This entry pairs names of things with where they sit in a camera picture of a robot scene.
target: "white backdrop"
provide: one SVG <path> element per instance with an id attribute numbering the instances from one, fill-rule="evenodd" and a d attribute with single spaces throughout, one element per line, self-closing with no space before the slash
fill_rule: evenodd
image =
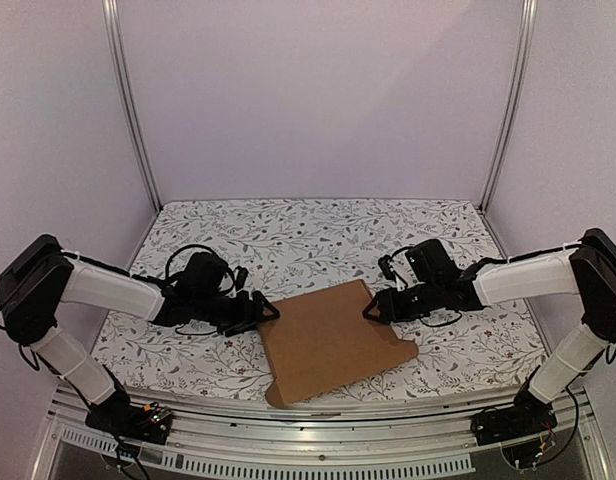
<path id="1" fill-rule="evenodd" d="M 476 201 L 522 3 L 120 2 L 164 201 Z"/>
<path id="2" fill-rule="evenodd" d="M 491 221 L 511 253 L 601 227 L 616 242 L 616 0 L 539 2 L 532 55 Z M 579 299 L 536 301 L 555 345 Z M 616 362 L 586 388 L 616 474 Z"/>

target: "aluminum frame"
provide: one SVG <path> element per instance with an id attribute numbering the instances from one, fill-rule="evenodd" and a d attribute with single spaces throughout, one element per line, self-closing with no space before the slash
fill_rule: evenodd
<path id="1" fill-rule="evenodd" d="M 516 393 L 515 388 L 505 388 L 450 395 L 443 402 L 439 398 L 421 398 L 366 405 L 299 405 L 278 410 L 265 403 L 128 390 L 138 404 L 160 401 L 175 411 L 167 444 L 141 445 L 142 460 L 147 466 L 204 478 L 222 475 L 209 475 L 207 469 L 201 470 L 203 465 L 255 468 L 271 472 L 269 478 L 274 477 L 273 472 L 279 474 L 278 478 L 291 478 L 292 472 L 302 470 L 322 472 L 322 479 L 345 478 L 344 472 L 350 478 L 352 473 L 362 471 L 403 472 L 406 465 L 448 463 L 472 453 L 498 449 L 499 444 L 477 446 L 470 432 L 470 418 L 487 407 L 510 405 Z M 588 398 L 583 389 L 574 393 L 580 405 L 578 435 L 589 473 L 595 480 L 612 480 L 607 452 Z M 570 397 L 562 394 L 553 407 L 559 420 L 556 430 L 572 427 L 574 408 Z M 82 439 L 82 446 L 107 454 L 109 448 L 105 448 L 105 443 L 114 441 L 85 427 L 86 413 L 72 389 L 61 385 L 48 411 L 45 441 L 34 480 L 48 480 L 66 430 L 72 432 L 68 436 L 73 438 L 75 432 L 91 437 Z M 173 459 L 177 459 L 179 466 L 173 466 Z"/>
<path id="2" fill-rule="evenodd" d="M 146 144 L 137 114 L 137 107 L 135 106 L 135 100 L 130 86 L 130 76 L 128 74 L 128 65 L 122 41 L 119 12 L 117 10 L 117 0 L 103 0 L 103 9 L 106 31 L 108 33 L 108 43 L 110 44 L 110 53 L 112 55 L 112 63 L 117 79 L 117 87 L 119 88 L 119 96 L 121 97 L 121 103 L 128 124 L 130 140 L 135 152 L 135 158 L 137 159 L 137 166 L 139 167 L 141 180 L 143 181 L 150 205 L 153 210 L 158 213 L 163 208 L 163 202 L 148 158 L 148 151 L 146 150 Z"/>
<path id="3" fill-rule="evenodd" d="M 521 27 L 519 30 L 519 41 L 517 43 L 517 54 L 515 66 L 512 73 L 512 81 L 506 101 L 506 109 L 504 118 L 497 136 L 495 151 L 493 154 L 492 163 L 486 185 L 481 195 L 478 210 L 486 214 L 492 205 L 501 171 L 506 159 L 506 152 L 512 137 L 515 118 L 519 108 L 519 99 L 521 98 L 522 86 L 524 77 L 526 76 L 526 68 L 530 57 L 530 47 L 532 44 L 532 35 L 535 28 L 535 18 L 537 16 L 537 0 L 524 0 L 524 5 L 521 14 Z"/>

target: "wire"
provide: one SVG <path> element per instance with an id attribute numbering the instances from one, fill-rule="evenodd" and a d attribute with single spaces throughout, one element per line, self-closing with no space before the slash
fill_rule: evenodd
<path id="1" fill-rule="evenodd" d="M 415 246 L 414 245 L 408 245 L 408 246 L 405 246 L 405 247 L 398 248 L 397 250 L 395 250 L 392 253 L 392 255 L 390 255 L 390 260 L 394 259 L 401 252 L 405 252 L 406 250 L 410 250 L 411 248 L 415 248 Z"/>
<path id="2" fill-rule="evenodd" d="M 175 258 L 177 258 L 177 256 L 179 256 L 181 253 L 185 252 L 186 250 L 190 250 L 193 248 L 198 248 L 200 250 L 205 250 L 209 253 L 212 253 L 215 257 L 219 257 L 219 255 L 217 255 L 217 252 L 215 252 L 212 248 L 206 246 L 206 245 L 202 245 L 200 243 L 191 243 L 189 245 L 184 245 L 183 247 L 181 247 L 180 249 L 176 250 L 175 253 L 173 253 L 172 255 L 170 255 L 170 258 L 168 258 L 168 261 L 166 262 L 166 268 L 164 269 L 164 273 L 166 274 L 166 278 L 170 277 L 170 267 L 172 266 L 172 262 L 175 260 Z"/>
<path id="3" fill-rule="evenodd" d="M 421 319 L 421 318 L 419 319 L 419 321 L 420 321 L 421 323 L 423 323 L 423 324 L 424 324 L 426 327 L 428 327 L 428 328 L 441 328 L 441 327 L 447 327 L 447 326 L 449 326 L 449 325 L 452 325 L 453 323 L 457 323 L 457 322 L 458 322 L 459 320 L 461 320 L 461 319 L 463 318 L 463 316 L 464 316 L 464 314 L 463 314 L 463 313 L 461 313 L 461 312 L 455 312 L 455 313 L 458 313 L 459 315 L 458 315 L 456 318 L 453 318 L 452 320 L 450 320 L 449 322 L 446 322 L 446 323 L 440 323 L 440 324 L 437 324 L 437 325 L 430 325 L 429 323 L 424 322 L 424 321 L 423 321 L 423 319 Z"/>
<path id="4" fill-rule="evenodd" d="M 187 332 L 182 332 L 181 331 L 182 327 L 177 327 L 175 328 L 175 333 L 178 335 L 187 335 L 189 337 L 208 337 L 210 335 L 215 335 L 217 333 L 217 330 L 215 330 L 214 332 L 208 332 L 208 333 L 187 333 Z"/>
<path id="5" fill-rule="evenodd" d="M 579 403 L 577 402 L 577 399 L 575 398 L 573 393 L 570 391 L 570 388 L 566 387 L 565 390 L 568 393 L 568 395 L 570 395 L 570 398 L 572 398 L 572 401 L 575 404 L 575 425 L 572 427 L 572 433 L 570 434 L 570 437 L 568 437 L 568 440 L 566 440 L 566 443 L 561 448 L 561 450 L 559 450 L 556 454 L 554 454 L 548 460 L 544 460 L 543 462 L 539 462 L 537 464 L 538 467 L 540 467 L 542 465 L 546 465 L 547 463 L 555 461 L 562 453 L 564 453 L 566 451 L 568 446 L 572 443 L 573 439 L 575 438 L 575 435 L 577 434 L 577 427 L 579 426 Z"/>
<path id="6" fill-rule="evenodd" d="M 126 470 L 125 470 L 126 467 L 122 467 L 121 466 L 121 463 L 120 463 L 121 462 L 120 449 L 123 449 L 134 460 L 134 462 L 137 465 L 137 467 L 139 467 L 139 470 L 141 470 L 141 473 L 144 476 L 144 480 L 150 480 L 150 474 L 146 471 L 145 467 L 143 466 L 143 464 L 139 460 L 139 455 L 137 455 L 137 453 L 132 448 L 130 448 L 126 442 L 124 442 L 121 439 L 119 434 L 117 434 L 115 432 L 115 429 L 112 428 L 112 425 L 110 425 L 108 422 L 105 422 L 99 416 L 99 414 L 97 414 L 97 412 L 95 412 L 93 410 L 93 408 L 90 406 L 90 403 L 88 403 L 88 400 L 86 400 L 86 397 L 84 397 L 84 394 L 81 393 L 81 391 L 77 387 L 75 387 L 72 383 L 70 383 L 70 382 L 68 382 L 68 383 L 75 390 L 75 392 L 77 393 L 77 395 L 79 396 L 79 398 L 81 399 L 83 404 L 86 406 L 88 411 L 92 414 L 92 416 L 95 417 L 95 419 L 99 422 L 100 425 L 106 427 L 106 429 L 112 435 L 112 438 L 114 438 L 115 441 L 117 442 L 117 469 L 119 470 L 119 472 L 123 473 L 124 476 L 126 476 L 127 478 L 130 478 L 131 480 L 139 480 L 137 477 L 134 477 L 134 476 L 130 475 L 128 472 L 126 472 Z"/>
<path id="7" fill-rule="evenodd" d="M 117 447 L 117 469 L 126 477 L 126 478 L 130 478 L 130 480 L 140 480 L 139 478 L 131 475 L 130 473 L 128 473 L 126 471 L 126 467 L 122 467 L 121 466 L 121 444 L 119 444 L 119 446 Z M 141 470 L 141 473 L 143 474 L 144 478 L 146 480 L 150 480 L 150 475 L 148 474 L 148 472 L 146 471 L 146 469 L 144 468 L 144 466 L 142 465 L 142 463 L 139 461 L 139 459 L 137 458 L 137 454 L 132 451 L 132 450 L 126 450 L 126 448 L 124 448 L 123 450 L 128 453 L 128 455 L 130 455 L 130 457 L 135 461 L 135 464 L 137 465 L 137 467 L 139 467 L 139 470 Z"/>
<path id="8" fill-rule="evenodd" d="M 608 345 L 606 347 L 606 363 L 608 365 L 612 365 L 612 363 L 615 361 L 616 359 L 616 343 L 612 344 L 615 346 L 615 349 L 612 352 L 612 355 L 610 354 L 610 345 Z"/>
<path id="9" fill-rule="evenodd" d="M 37 358 L 37 354 L 31 349 L 31 358 L 28 358 L 26 356 L 26 354 L 24 353 L 24 346 L 20 343 L 17 345 L 19 347 L 19 355 L 21 355 L 21 358 L 24 359 L 24 362 L 26 362 L 28 364 L 28 366 L 30 366 L 30 368 L 32 368 L 35 372 L 38 372 L 40 370 L 39 367 L 39 359 Z"/>

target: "metal rail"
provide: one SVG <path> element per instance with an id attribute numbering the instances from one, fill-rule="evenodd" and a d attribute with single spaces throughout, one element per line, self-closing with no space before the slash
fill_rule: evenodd
<path id="1" fill-rule="evenodd" d="M 530 46 L 532 43 L 532 34 L 535 27 L 535 17 L 537 13 L 537 0 L 524 0 L 524 6 L 521 15 L 521 27 L 519 30 L 519 41 L 517 43 L 517 56 L 512 74 L 512 82 L 510 91 L 508 92 L 508 100 L 506 101 L 506 110 L 501 123 L 495 152 L 493 154 L 490 170 L 486 179 L 486 185 L 481 195 L 479 202 L 479 211 L 484 214 L 488 212 L 492 200 L 497 190 L 497 184 L 501 176 L 501 170 L 508 151 L 508 145 L 512 136 L 515 117 L 519 107 L 519 99 L 521 98 L 521 88 L 526 75 L 526 67 L 528 66 L 528 58 L 530 57 Z"/>
<path id="2" fill-rule="evenodd" d="M 126 55 L 124 53 L 124 46 L 122 42 L 119 13 L 117 11 L 117 0 L 103 0 L 103 7 L 104 20 L 106 23 L 106 30 L 108 32 L 108 43 L 110 44 L 112 63 L 115 68 L 115 76 L 117 78 L 117 87 L 119 88 L 121 103 L 124 107 L 124 114 L 126 117 L 126 122 L 128 123 L 128 130 L 130 133 L 133 150 L 135 152 L 135 157 L 137 159 L 139 173 L 141 174 L 141 179 L 144 183 L 144 188 L 146 189 L 146 194 L 148 195 L 150 205 L 155 212 L 160 212 L 163 207 L 163 202 L 159 196 L 157 182 L 155 181 L 152 167 L 150 166 L 146 144 L 141 132 L 141 126 L 139 124 L 139 116 L 137 115 L 135 100 L 130 87 L 130 77 L 128 74 Z"/>

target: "white floral pattern mat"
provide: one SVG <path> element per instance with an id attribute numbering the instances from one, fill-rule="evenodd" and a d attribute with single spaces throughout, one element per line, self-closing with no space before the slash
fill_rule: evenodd
<path id="1" fill-rule="evenodd" d="M 398 247 L 440 238 L 461 267 L 498 256 L 473 206 L 428 200 L 233 200 L 165 206 L 132 271 L 163 275 L 179 247 L 202 243 L 232 267 L 250 270 L 246 287 L 272 301 L 362 278 L 373 289 L 389 284 L 377 259 Z M 182 254 L 173 270 L 182 268 Z M 441 323 L 455 313 L 437 312 Z M 312 402 L 380 401 L 447 395 L 519 384 L 545 351 L 523 302 L 465 313 L 450 327 L 397 324 L 397 334 L 420 346 L 418 358 Z M 184 332 L 212 329 L 200 322 Z M 178 335 L 111 313 L 93 349 L 127 385 L 174 394 L 264 401 L 272 381 L 259 334 L 232 338 Z"/>

